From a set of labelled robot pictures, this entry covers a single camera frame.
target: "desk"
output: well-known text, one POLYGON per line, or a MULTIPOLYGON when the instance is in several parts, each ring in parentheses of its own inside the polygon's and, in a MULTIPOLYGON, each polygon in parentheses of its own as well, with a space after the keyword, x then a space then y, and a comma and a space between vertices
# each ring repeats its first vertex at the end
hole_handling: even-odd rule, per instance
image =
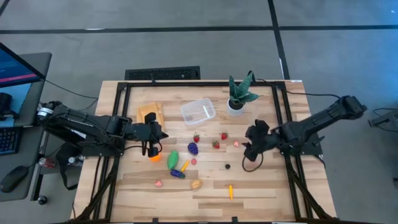
MULTIPOLYGON (((26 54, 20 56, 43 75, 47 75, 51 59, 50 53, 26 54)), ((27 126, 32 124, 42 94, 43 85, 44 81, 36 82, 31 85, 21 107, 21 117, 15 121, 14 126, 27 126)), ((0 180, 15 167, 30 166, 36 161, 43 132, 44 130, 41 127, 24 128, 18 153, 0 156, 0 180)), ((15 190, 6 194, 0 192, 0 202, 26 198, 34 169, 35 166, 29 168, 27 177, 25 177, 15 190)))
MULTIPOLYGON (((103 82, 96 109, 97 115, 112 114, 117 84, 111 81, 103 82)), ((304 92, 301 82, 286 81, 285 84, 289 91, 304 92)), ((260 97, 245 105, 242 116, 230 117, 226 113, 229 97, 227 86, 131 88, 127 116, 135 121, 138 106, 151 101, 162 103, 165 132, 170 137, 161 140, 162 160, 158 163, 142 156, 141 150, 128 150, 121 157, 111 221, 151 222, 152 218, 157 217, 160 222, 230 222, 234 216, 237 216, 240 222, 294 221, 284 158, 278 150, 265 152, 261 168, 247 173, 241 167, 244 148, 233 146, 234 140, 247 142, 244 134, 256 118, 265 120, 272 128, 278 124, 271 88, 252 86, 250 91, 260 97), (202 98, 209 98, 213 102, 216 117, 199 126, 186 126, 180 114, 181 105, 202 98), (229 138, 225 141, 220 140, 220 133, 223 131, 229 133, 229 138), (187 152, 187 145, 192 142, 195 132, 201 135, 198 143, 199 154, 196 156, 198 164, 190 164, 187 167, 186 179, 171 177, 166 165, 167 156, 172 150, 180 153, 177 169, 180 169, 187 159, 193 158, 187 152), (220 140, 220 149, 212 148, 213 139, 220 140), (231 165, 230 170, 224 168, 227 163, 231 165), (159 179, 163 182, 161 188, 154 184, 159 179), (203 180, 201 189, 190 190, 190 182, 193 179, 203 180), (233 201, 228 195, 229 184, 234 187, 233 201)), ((119 112, 122 111, 123 94, 124 92, 119 112)), ((284 114, 282 97, 279 101, 284 114)), ((289 95, 289 103, 293 120, 310 116, 305 96, 289 95)), ((83 164, 75 198, 76 214, 80 214, 90 201, 97 159, 89 158, 83 164)), ((313 156, 302 156, 302 161, 309 191, 327 213, 335 216, 323 164, 313 156)), ((297 192, 304 216, 302 196, 299 190, 297 192)), ((100 218, 104 217, 107 198, 105 194, 100 218)))

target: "monitor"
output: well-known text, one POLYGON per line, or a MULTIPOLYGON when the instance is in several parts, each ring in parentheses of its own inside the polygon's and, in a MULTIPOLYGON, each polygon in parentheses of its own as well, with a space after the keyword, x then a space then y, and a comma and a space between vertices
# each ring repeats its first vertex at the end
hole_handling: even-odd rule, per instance
POLYGON ((0 43, 0 87, 33 83, 45 76, 0 43))

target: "clear plastic box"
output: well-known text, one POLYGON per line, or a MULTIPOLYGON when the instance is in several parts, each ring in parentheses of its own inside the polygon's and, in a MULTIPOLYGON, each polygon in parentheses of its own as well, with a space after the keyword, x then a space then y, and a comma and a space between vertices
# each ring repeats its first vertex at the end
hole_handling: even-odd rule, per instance
POLYGON ((216 110, 209 98, 196 100, 181 106, 181 114, 186 124, 193 125, 216 116, 216 110))

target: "strawberry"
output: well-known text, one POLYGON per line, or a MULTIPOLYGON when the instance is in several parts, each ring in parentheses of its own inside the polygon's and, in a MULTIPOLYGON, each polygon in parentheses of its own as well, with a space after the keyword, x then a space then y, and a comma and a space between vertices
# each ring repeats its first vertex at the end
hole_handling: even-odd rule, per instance
POLYGON ((197 134, 197 133, 195 133, 195 134, 193 135, 193 141, 194 141, 195 143, 198 143, 198 142, 199 142, 199 139, 200 139, 200 135, 197 134))
POLYGON ((219 149, 220 148, 220 143, 218 141, 213 141, 213 148, 219 149))
POLYGON ((221 133, 221 140, 225 140, 227 138, 228 138, 228 133, 227 132, 221 133))

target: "wooden tabletop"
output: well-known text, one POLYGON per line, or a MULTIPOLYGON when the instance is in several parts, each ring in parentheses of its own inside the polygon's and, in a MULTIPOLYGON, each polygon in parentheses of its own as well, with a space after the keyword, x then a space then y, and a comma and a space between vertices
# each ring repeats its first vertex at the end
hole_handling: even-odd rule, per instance
MULTIPOLYGON (((117 84, 116 81, 103 82, 96 115, 112 114, 117 84)), ((289 91, 304 92, 302 82, 286 81, 286 86, 289 91)), ((234 140, 240 143, 248 141, 244 134, 255 119, 265 120, 272 128, 277 126, 271 88, 255 86, 250 87, 250 91, 260 97, 244 106, 242 116, 230 117, 226 113, 229 97, 227 86, 133 87, 127 116, 135 121, 139 106, 153 101, 162 103, 165 132, 170 137, 161 140, 163 152, 160 162, 151 162, 136 148, 127 150, 122 156, 111 221, 150 222, 157 217, 160 222, 221 222, 231 221, 234 216, 239 221, 250 222, 294 221, 285 162, 278 150, 265 152, 260 169, 248 173, 241 166, 244 148, 233 146, 234 140), (216 117, 198 126, 187 126, 180 107, 202 98, 209 98, 213 102, 216 117), (222 141, 220 134, 224 131, 228 132, 229 138, 222 141), (187 145, 193 141, 194 133, 200 134, 199 154, 195 157, 198 163, 187 167, 185 179, 172 177, 167 168, 167 156, 172 150, 179 152, 180 160, 176 169, 180 169, 186 160, 193 159, 194 156, 187 151, 187 145), (219 149, 212 148, 214 139, 220 141, 219 149), (230 164, 231 168, 225 169, 225 164, 230 164), (203 180, 203 185, 198 190, 191 190, 190 183, 195 179, 203 180), (156 187, 156 180, 161 180, 163 186, 156 187), (230 184, 233 186, 233 200, 229 199, 230 184)), ((122 111, 123 99, 124 93, 119 111, 122 111)), ((280 103, 284 114, 282 97, 280 103)), ((310 116, 306 96, 289 95, 289 103, 293 120, 310 116)), ((97 157, 91 157, 84 161, 75 198, 77 215, 90 201, 97 160, 97 157)), ((323 164, 313 156, 302 156, 302 160, 309 191, 327 213, 335 216, 323 164)), ((246 162, 245 166, 250 168, 257 164, 246 162)), ((302 194, 298 189, 297 192, 304 217, 302 194)), ((104 217, 107 198, 106 193, 100 218, 104 217)))

